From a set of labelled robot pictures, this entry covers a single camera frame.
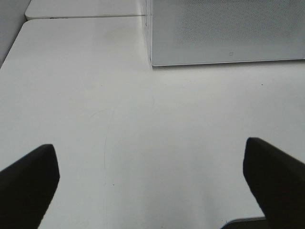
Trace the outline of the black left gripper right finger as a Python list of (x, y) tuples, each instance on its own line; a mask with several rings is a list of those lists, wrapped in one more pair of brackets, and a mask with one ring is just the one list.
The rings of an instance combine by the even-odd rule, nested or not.
[(272, 229), (305, 227), (305, 165), (256, 137), (246, 141), (243, 174)]

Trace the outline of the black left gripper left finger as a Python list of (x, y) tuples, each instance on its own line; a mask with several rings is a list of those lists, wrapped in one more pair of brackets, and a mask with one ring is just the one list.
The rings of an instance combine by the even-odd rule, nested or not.
[(60, 180), (52, 144), (41, 145), (0, 172), (0, 227), (37, 229)]

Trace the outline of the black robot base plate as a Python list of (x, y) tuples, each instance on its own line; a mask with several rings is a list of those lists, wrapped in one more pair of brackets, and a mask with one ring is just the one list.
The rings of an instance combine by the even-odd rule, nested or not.
[(270, 229), (270, 226), (265, 217), (253, 217), (231, 220), (221, 229)]

